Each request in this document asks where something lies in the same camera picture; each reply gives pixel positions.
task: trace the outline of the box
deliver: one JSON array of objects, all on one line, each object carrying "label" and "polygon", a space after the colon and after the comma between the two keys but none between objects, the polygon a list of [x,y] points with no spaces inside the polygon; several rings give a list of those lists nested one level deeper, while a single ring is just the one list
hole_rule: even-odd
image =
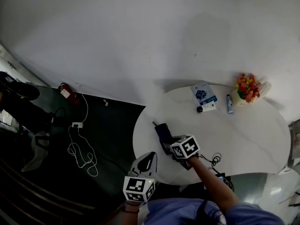
[{"label": "box", "polygon": [[207,104],[211,101],[217,101],[217,97],[207,81],[200,81],[195,86],[191,86],[191,90],[200,105]]}]

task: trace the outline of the fire extinguisher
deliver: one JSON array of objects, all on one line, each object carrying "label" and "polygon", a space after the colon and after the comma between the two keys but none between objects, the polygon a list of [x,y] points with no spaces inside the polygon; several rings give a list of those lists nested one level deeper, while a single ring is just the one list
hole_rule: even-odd
[{"label": "fire extinguisher", "polygon": [[58,92],[63,95],[67,100],[69,100],[71,103],[79,106],[80,102],[79,99],[76,95],[76,93],[66,84],[66,83],[62,83],[59,87],[58,87]]}]

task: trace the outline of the small bottle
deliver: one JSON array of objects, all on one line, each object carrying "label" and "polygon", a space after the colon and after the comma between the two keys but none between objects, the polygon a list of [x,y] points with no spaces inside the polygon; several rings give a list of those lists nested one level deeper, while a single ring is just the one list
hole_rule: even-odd
[{"label": "small bottle", "polygon": [[230,94],[227,94],[226,100],[227,100],[227,111],[228,111],[228,113],[233,113],[233,102],[231,100]]}]

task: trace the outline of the white cable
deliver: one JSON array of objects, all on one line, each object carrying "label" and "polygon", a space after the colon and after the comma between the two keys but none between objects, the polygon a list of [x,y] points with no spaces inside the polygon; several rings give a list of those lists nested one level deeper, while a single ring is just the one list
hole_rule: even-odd
[{"label": "white cable", "polygon": [[[85,103],[86,103],[86,106],[87,106],[86,116],[85,116],[85,119],[82,121],[82,122],[84,122],[84,121],[86,120],[86,118],[88,117],[89,106],[88,106],[88,103],[87,103],[87,101],[86,101],[86,99],[85,99],[85,97],[84,97],[83,94],[82,94],[82,96],[83,96],[83,98],[84,98],[84,100],[85,100]],[[81,135],[79,134],[79,128],[78,128],[78,130],[77,130],[78,135],[79,135],[81,138],[84,138],[85,141],[87,142],[87,144],[90,146],[90,148],[92,148],[93,153],[94,153],[94,157],[95,157],[95,160],[96,160],[96,162],[94,163],[94,162],[93,162],[93,158],[94,158],[94,157],[93,157],[93,154],[91,154],[90,152],[88,152],[87,155],[88,155],[89,160],[88,160],[88,161],[85,161],[84,158],[83,158],[83,155],[81,154],[79,145],[78,145],[77,143],[73,142],[73,140],[72,140],[72,137],[71,137],[71,134],[70,134],[70,128],[71,128],[71,127],[72,127],[72,126],[69,126],[69,128],[68,128],[68,130],[67,130],[67,132],[69,133],[69,137],[70,137],[70,139],[71,139],[71,143],[69,144],[69,146],[68,146],[68,148],[67,148],[67,152],[68,152],[70,155],[72,155],[72,156],[75,157],[77,166],[78,166],[79,168],[83,168],[83,167],[86,166],[87,164],[92,163],[93,166],[90,166],[90,167],[88,168],[87,172],[88,172],[88,174],[89,174],[91,177],[97,177],[97,176],[98,176],[98,169],[96,168],[97,158],[96,158],[96,154],[95,154],[94,149],[93,149],[92,146],[89,144],[88,140],[87,140],[85,137],[83,137],[83,136],[81,136]],[[78,150],[79,150],[79,153],[80,153],[80,156],[81,156],[82,160],[84,161],[84,164],[83,164],[82,166],[80,166],[80,165],[78,164],[78,160],[77,160],[77,156],[76,156],[76,149],[75,149],[75,147],[74,147],[74,144],[77,145]],[[96,172],[97,172],[96,175],[92,175],[92,174],[89,172],[89,170],[90,170],[92,167],[95,167]]]}]

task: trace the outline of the sleeve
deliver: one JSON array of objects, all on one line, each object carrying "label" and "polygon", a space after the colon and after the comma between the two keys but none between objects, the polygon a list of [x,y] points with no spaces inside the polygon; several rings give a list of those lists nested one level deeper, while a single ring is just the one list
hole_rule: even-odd
[{"label": "sleeve", "polygon": [[284,225],[276,215],[248,203],[234,205],[226,213],[225,218],[227,224],[234,225]]}]

